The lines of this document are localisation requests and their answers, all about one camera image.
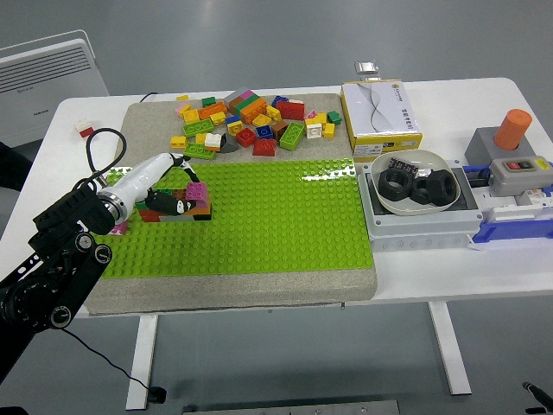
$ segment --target pink lego brick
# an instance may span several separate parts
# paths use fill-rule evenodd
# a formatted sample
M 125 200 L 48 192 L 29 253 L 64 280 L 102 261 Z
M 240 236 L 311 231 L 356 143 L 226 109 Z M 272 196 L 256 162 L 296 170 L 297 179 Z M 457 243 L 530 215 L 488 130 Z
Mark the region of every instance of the pink lego brick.
M 108 234 L 123 236 L 127 233 L 128 227 L 129 227 L 129 221 L 126 220 L 125 222 L 120 223 L 119 225 L 116 225 Z
M 209 193 L 206 184 L 204 182 L 190 182 L 187 185 L 186 198 L 187 201 L 195 201 L 198 208 L 207 208 Z
M 253 95 L 253 92 L 252 92 L 252 91 L 246 91 L 245 93 L 243 93 L 242 95 L 240 95 L 240 98 L 241 98 L 241 99 L 248 99 L 251 95 Z

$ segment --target gray floor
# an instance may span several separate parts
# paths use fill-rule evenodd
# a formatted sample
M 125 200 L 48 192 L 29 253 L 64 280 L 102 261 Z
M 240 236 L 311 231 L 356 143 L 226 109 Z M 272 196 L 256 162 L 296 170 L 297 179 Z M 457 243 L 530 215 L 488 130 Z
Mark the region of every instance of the gray floor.
M 0 4 L 0 47 L 86 30 L 111 94 L 335 85 L 355 79 L 354 61 L 374 59 L 386 77 L 406 81 L 510 78 L 553 136 L 549 1 Z M 1 191 L 0 222 L 15 199 Z M 449 308 L 472 396 L 448 395 L 425 304 L 250 310 L 162 317 L 153 383 L 169 399 L 149 412 L 397 399 L 402 414 L 520 414 L 535 405 L 523 381 L 553 393 L 550 297 Z M 130 367 L 135 317 L 77 321 L 72 330 Z M 74 339 L 48 332 L 0 386 L 0 405 L 123 413 L 127 385 Z

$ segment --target red lego brick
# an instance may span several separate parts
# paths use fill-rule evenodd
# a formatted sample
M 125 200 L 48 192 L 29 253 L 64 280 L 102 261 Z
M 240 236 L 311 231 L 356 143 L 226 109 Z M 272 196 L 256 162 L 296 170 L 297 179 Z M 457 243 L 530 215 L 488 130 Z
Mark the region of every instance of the red lego brick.
M 298 119 L 303 121 L 305 104 L 300 104 L 299 102 L 277 101 L 276 108 L 280 111 L 283 118 Z
M 260 138 L 256 140 L 253 144 L 253 155 L 254 156 L 275 156 L 275 148 L 277 146 L 277 141 L 272 138 Z
M 249 128 L 244 128 L 242 131 L 236 134 L 236 139 L 242 145 L 242 147 L 250 147 L 256 142 L 257 135 Z
M 88 127 L 86 130 L 79 131 L 79 134 L 83 138 L 87 138 L 94 132 L 94 129 L 92 127 Z

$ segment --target lego baseplate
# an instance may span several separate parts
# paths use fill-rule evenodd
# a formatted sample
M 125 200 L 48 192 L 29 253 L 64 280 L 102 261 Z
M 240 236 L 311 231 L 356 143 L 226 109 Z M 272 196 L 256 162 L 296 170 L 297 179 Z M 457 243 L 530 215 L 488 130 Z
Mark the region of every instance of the lego baseplate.
M 372 268 L 353 160 L 194 168 L 212 220 L 143 223 L 135 211 L 124 237 L 97 237 L 113 249 L 103 278 Z M 187 182 L 172 169 L 157 187 Z

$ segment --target small electronic device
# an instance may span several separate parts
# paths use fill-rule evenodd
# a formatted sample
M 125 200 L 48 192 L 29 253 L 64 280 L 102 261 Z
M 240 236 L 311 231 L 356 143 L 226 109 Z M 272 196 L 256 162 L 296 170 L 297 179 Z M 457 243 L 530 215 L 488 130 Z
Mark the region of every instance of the small electronic device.
M 490 164 L 489 186 L 494 196 L 517 196 L 553 184 L 553 168 L 540 156 L 502 158 Z
M 86 41 L 74 39 L 77 32 Z M 73 39 L 36 46 L 66 35 Z M 64 99 L 109 95 L 89 46 L 76 30 L 0 49 L 0 141 L 15 147 L 41 140 Z
M 461 166 L 448 162 L 461 188 L 461 196 L 448 209 L 431 214 L 392 214 L 379 202 L 370 167 L 358 176 L 359 190 L 371 249 L 374 252 L 465 247 L 480 230 L 482 212 L 473 198 Z

